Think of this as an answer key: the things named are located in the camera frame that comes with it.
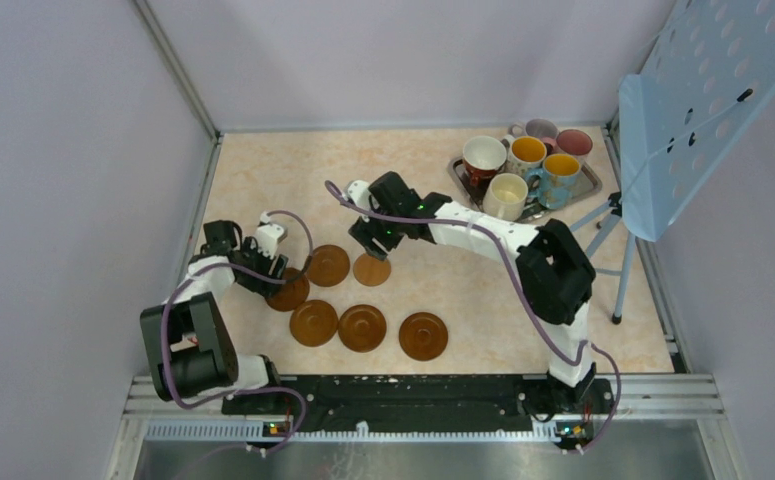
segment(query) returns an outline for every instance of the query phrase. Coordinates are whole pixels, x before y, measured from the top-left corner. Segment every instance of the gray wall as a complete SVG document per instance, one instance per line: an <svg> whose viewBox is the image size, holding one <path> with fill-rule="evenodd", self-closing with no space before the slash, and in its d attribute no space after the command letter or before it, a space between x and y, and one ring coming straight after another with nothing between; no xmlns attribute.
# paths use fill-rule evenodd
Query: gray wall
<svg viewBox="0 0 775 480"><path fill-rule="evenodd" d="M127 1L0 2L0 478L100 478L209 148Z"/></svg>
<svg viewBox="0 0 775 480"><path fill-rule="evenodd" d="M606 121L675 2L150 3L218 126L265 130Z"/></svg>
<svg viewBox="0 0 775 480"><path fill-rule="evenodd" d="M775 98L657 244L687 355L775 478Z"/></svg>

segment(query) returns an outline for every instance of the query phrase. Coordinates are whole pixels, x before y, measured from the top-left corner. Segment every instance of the brown plate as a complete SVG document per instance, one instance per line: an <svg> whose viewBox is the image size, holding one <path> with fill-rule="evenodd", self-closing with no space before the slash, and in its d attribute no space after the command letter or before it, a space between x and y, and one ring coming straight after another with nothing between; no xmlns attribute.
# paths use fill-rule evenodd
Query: brown plate
<svg viewBox="0 0 775 480"><path fill-rule="evenodd" d="M446 324L433 313L414 313L399 328L399 345L414 360L425 362L439 357L447 343Z"/></svg>
<svg viewBox="0 0 775 480"><path fill-rule="evenodd" d="M306 347L318 347L337 331L337 311L322 300L308 300L290 315L290 333Z"/></svg>
<svg viewBox="0 0 775 480"><path fill-rule="evenodd" d="M337 245L322 245L313 250L308 279L320 287L333 287L349 274L349 255Z"/></svg>
<svg viewBox="0 0 775 480"><path fill-rule="evenodd" d="M338 334L349 350L359 353L375 350L386 333L387 321L372 305L355 305L340 317Z"/></svg>
<svg viewBox="0 0 775 480"><path fill-rule="evenodd" d="M287 268L281 278L289 280L299 273L300 271L296 268ZM310 282L305 275L302 275L295 282L282 286L278 293L267 298L266 304L273 310L289 312L307 300L308 294L310 294Z"/></svg>
<svg viewBox="0 0 775 480"><path fill-rule="evenodd" d="M363 253L355 260L353 271L355 278L362 285L376 287L387 281L393 268L390 266L390 260L385 259L382 262L373 256Z"/></svg>

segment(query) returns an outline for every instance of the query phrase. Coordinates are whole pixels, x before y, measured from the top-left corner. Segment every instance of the wooden coaster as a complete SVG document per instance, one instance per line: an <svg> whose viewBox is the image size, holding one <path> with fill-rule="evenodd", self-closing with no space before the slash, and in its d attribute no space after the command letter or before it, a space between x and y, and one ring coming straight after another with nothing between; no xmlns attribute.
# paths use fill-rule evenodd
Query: wooden coaster
<svg viewBox="0 0 775 480"><path fill-rule="evenodd" d="M375 257L363 253L355 260L353 271L355 278L362 285L377 287L387 281L393 268L390 266L390 260L385 259L382 262Z"/></svg>
<svg viewBox="0 0 775 480"><path fill-rule="evenodd" d="M318 347L337 331L337 311L322 300L308 300L290 315L290 333L306 347Z"/></svg>
<svg viewBox="0 0 775 480"><path fill-rule="evenodd" d="M381 345L387 334L387 321L372 305L355 305L340 317L337 333L349 350L365 353Z"/></svg>
<svg viewBox="0 0 775 480"><path fill-rule="evenodd" d="M432 313L414 313L399 328L399 345L414 360L425 362L439 357L447 343L446 324Z"/></svg>
<svg viewBox="0 0 775 480"><path fill-rule="evenodd" d="M349 255L337 245L322 245L313 250L308 279L320 287L333 287L349 274Z"/></svg>
<svg viewBox="0 0 775 480"><path fill-rule="evenodd" d="M289 280L299 273L300 271L296 268L287 268L284 270L284 274L281 278ZM310 282L305 275L302 275L295 282L282 286L278 293L267 298L266 304L273 310L290 312L307 300L309 294Z"/></svg>

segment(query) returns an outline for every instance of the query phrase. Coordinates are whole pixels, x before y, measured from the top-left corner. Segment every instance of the white mug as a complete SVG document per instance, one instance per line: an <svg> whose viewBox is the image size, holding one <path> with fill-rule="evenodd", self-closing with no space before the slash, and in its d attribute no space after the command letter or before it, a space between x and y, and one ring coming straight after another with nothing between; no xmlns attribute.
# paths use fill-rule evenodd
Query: white mug
<svg viewBox="0 0 775 480"><path fill-rule="evenodd" d="M513 222L520 218L528 198L528 185L519 175L500 173L493 177L481 208L484 213Z"/></svg>
<svg viewBox="0 0 775 480"><path fill-rule="evenodd" d="M524 177L526 172L540 167L546 158L546 144L534 137L514 137L505 135L508 142L508 161L505 171Z"/></svg>

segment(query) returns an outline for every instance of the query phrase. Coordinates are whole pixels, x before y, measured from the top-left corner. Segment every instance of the metal tray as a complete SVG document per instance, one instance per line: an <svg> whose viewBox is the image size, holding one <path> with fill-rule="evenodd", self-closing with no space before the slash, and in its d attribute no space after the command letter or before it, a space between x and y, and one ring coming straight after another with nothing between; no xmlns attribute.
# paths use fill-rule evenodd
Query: metal tray
<svg viewBox="0 0 775 480"><path fill-rule="evenodd" d="M464 195L469 203L470 207L478 211L481 211L481 203L484 200L484 192L487 190L487 183L484 183L482 187L473 187L469 184L469 177L466 174L466 169L463 165L463 158L458 157L449 161L447 166L449 176L458 186L458 190ZM575 184L575 191L573 192L573 198L567 206L580 202L585 198L592 197L602 190L602 180L596 175L587 164L581 167L581 175L578 177L578 181ZM544 217L549 214L551 210L547 209L537 200L533 200L526 204L526 209L523 211L522 216L517 222L528 223L538 218Z"/></svg>

